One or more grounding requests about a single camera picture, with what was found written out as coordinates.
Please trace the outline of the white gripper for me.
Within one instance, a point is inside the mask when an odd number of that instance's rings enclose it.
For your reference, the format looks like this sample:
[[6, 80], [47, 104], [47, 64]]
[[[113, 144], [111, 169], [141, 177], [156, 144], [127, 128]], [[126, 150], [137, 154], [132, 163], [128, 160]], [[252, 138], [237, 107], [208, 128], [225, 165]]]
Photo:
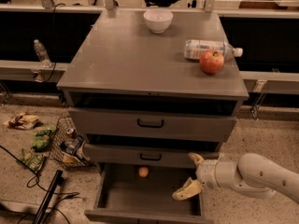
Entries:
[[193, 180], [190, 177], [184, 185], [177, 189], [172, 197], [174, 200], [183, 201], [199, 194], [204, 188], [216, 189], [218, 187], [216, 179], [217, 160], [206, 160], [199, 154], [190, 152], [189, 158], [194, 162], [196, 176], [198, 180]]

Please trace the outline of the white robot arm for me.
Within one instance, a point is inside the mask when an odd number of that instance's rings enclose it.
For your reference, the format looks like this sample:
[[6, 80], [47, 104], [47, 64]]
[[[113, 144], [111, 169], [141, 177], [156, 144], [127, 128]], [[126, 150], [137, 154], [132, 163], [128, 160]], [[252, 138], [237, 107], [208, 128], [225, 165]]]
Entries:
[[264, 156], [246, 153], [238, 161], [218, 161], [189, 153], [189, 158], [195, 164], [196, 178], [189, 177], [172, 194], [177, 201], [189, 199], [203, 189], [226, 188], [257, 199], [270, 198], [279, 192], [299, 203], [299, 174]]

